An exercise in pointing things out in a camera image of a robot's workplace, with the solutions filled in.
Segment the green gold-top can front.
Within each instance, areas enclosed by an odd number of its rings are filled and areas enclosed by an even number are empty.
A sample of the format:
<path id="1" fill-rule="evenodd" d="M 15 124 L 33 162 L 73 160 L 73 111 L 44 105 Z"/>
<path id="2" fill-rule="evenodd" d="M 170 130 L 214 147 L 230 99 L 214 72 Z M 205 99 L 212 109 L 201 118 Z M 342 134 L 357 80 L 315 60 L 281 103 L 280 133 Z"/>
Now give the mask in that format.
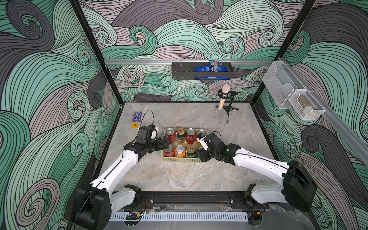
<path id="1" fill-rule="evenodd" d="M 197 158 L 197 148 L 194 145 L 188 145 L 186 148 L 186 156 L 188 158 Z"/>

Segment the orange soda can back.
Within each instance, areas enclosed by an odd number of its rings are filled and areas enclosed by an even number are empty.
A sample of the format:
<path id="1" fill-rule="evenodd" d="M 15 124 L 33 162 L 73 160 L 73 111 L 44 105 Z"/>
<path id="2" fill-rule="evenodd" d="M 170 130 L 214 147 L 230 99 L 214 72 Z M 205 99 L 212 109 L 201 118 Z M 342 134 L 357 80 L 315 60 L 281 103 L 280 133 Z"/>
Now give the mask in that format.
<path id="1" fill-rule="evenodd" d="M 203 129 L 197 130 L 197 132 L 196 132 L 196 143 L 197 143 L 197 145 L 201 145 L 200 140 L 205 136 L 206 136 L 206 131 L 205 130 L 203 130 Z"/>

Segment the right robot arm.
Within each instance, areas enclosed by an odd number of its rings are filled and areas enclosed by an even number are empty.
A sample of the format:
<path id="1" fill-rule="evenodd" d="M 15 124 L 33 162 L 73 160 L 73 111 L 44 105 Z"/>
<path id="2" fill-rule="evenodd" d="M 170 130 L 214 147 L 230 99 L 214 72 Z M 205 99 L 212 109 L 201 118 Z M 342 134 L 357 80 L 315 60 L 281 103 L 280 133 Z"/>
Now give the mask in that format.
<path id="1" fill-rule="evenodd" d="M 200 133 L 197 140 L 202 146 L 197 152 L 201 162 L 214 158 L 223 163 L 253 170 L 275 182 L 273 185 L 248 186 L 243 195 L 243 202 L 250 209 L 265 208 L 267 203 L 285 203 L 302 212 L 311 210 L 318 186 L 301 163 L 272 160 L 236 144 L 225 145 L 214 133 L 206 136 Z"/>

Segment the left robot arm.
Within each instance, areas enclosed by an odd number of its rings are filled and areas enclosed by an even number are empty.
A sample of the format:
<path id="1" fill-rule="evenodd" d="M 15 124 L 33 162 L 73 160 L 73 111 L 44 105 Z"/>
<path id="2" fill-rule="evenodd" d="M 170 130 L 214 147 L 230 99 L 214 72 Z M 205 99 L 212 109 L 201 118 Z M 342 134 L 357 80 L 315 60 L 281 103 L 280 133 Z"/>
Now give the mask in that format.
<path id="1" fill-rule="evenodd" d="M 154 125 L 140 127 L 133 141 L 122 148 L 121 155 L 104 173 L 77 189 L 71 217 L 74 227 L 102 230 L 112 214 L 139 202 L 139 188 L 128 186 L 118 192 L 115 188 L 143 156 L 170 146 L 167 136 L 160 138 L 153 136 L 153 133 L 157 133 Z"/>

